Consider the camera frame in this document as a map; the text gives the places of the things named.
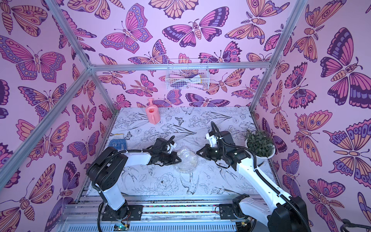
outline pink watering can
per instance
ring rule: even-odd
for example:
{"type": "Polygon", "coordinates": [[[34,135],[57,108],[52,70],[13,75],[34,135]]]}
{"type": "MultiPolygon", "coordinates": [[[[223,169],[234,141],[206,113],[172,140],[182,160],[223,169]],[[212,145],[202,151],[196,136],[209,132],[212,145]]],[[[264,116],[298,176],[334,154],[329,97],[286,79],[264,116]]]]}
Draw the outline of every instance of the pink watering can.
{"type": "Polygon", "coordinates": [[[145,108],[145,112],[147,113],[148,121],[156,125],[160,121],[160,112],[158,107],[152,103],[153,98],[149,98],[148,101],[150,105],[145,108]]]}

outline wire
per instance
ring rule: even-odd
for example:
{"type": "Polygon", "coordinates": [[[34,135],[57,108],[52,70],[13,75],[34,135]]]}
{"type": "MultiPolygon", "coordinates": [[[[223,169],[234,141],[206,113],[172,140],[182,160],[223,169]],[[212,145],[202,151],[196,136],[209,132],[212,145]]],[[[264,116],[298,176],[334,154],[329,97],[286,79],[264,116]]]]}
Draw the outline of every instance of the wire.
{"type": "Polygon", "coordinates": [[[96,223],[97,223],[99,232],[102,232],[102,229],[101,229],[101,214],[102,214],[103,205],[104,205],[104,202],[102,202],[98,207],[98,220],[96,221],[96,223]]]}
{"type": "MultiPolygon", "coordinates": [[[[229,147],[234,147],[234,148],[242,148],[242,149],[245,149],[247,150],[248,152],[251,153],[251,155],[253,156],[253,162],[254,162],[254,171],[255,173],[259,176],[259,178],[265,183],[267,184],[277,195],[280,194],[280,191],[277,190],[273,185],[271,185],[271,183],[269,183],[259,172],[259,170],[257,170],[257,165],[256,165],[256,154],[255,152],[252,152],[250,151],[249,149],[247,149],[246,147],[242,147],[242,146],[237,146],[237,145],[233,145],[233,144],[229,144],[227,142],[224,141],[224,139],[222,138],[222,136],[220,135],[220,131],[218,129],[218,127],[216,126],[216,124],[212,121],[211,122],[211,128],[215,131],[218,139],[220,141],[222,141],[222,143],[224,143],[225,145],[229,146],[229,147]]],[[[305,229],[307,232],[311,232],[311,229],[309,227],[309,224],[308,224],[308,221],[305,219],[305,217],[303,216],[303,214],[291,203],[291,201],[289,199],[287,199],[284,195],[280,195],[280,197],[286,201],[286,203],[292,207],[292,209],[296,212],[296,214],[299,216],[300,220],[302,221],[305,229]]]]}

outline wire basket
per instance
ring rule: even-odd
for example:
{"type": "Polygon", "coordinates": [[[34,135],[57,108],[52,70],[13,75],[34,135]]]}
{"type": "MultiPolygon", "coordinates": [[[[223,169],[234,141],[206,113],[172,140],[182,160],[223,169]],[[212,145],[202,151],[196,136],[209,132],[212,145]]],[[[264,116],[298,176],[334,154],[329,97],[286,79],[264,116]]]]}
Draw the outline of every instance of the wire basket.
{"type": "Polygon", "coordinates": [[[165,77],[166,89],[208,90],[210,83],[209,60],[191,58],[187,59],[188,63],[184,63],[182,69],[174,66],[175,63],[183,61],[184,59],[168,59],[165,77]]]}

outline plastic bag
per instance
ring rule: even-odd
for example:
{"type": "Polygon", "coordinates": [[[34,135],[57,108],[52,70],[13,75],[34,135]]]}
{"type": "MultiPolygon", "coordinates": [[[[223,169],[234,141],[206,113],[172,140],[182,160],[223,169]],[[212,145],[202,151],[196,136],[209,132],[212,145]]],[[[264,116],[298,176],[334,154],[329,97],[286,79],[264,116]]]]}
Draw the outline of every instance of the plastic bag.
{"type": "Polygon", "coordinates": [[[185,147],[177,152],[182,162],[175,165],[175,170],[179,173],[192,173],[197,168],[198,155],[189,148],[185,147]]]}

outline floral tablecloth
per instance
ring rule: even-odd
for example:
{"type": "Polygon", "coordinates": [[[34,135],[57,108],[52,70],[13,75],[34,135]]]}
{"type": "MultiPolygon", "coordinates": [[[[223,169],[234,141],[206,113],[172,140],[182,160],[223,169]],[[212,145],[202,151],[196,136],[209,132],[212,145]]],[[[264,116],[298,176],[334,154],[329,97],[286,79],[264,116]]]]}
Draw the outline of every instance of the floral tablecloth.
{"type": "MultiPolygon", "coordinates": [[[[236,145],[244,146],[246,130],[255,130],[248,107],[174,107],[159,108],[161,121],[148,122],[144,108],[123,108],[114,124],[110,139],[124,138],[128,149],[142,149],[157,138],[175,136],[175,151],[185,146],[196,152],[208,141],[210,122],[220,131],[228,130],[236,145]]],[[[260,167],[271,179],[268,162],[260,167]]],[[[253,186],[232,168],[223,169],[214,161],[198,157],[197,168],[190,174],[178,173],[174,166],[137,165],[125,167],[118,180],[121,192],[127,195],[212,195],[257,194],[253,186]]],[[[88,194],[96,196],[94,189],[88,194]]]]}

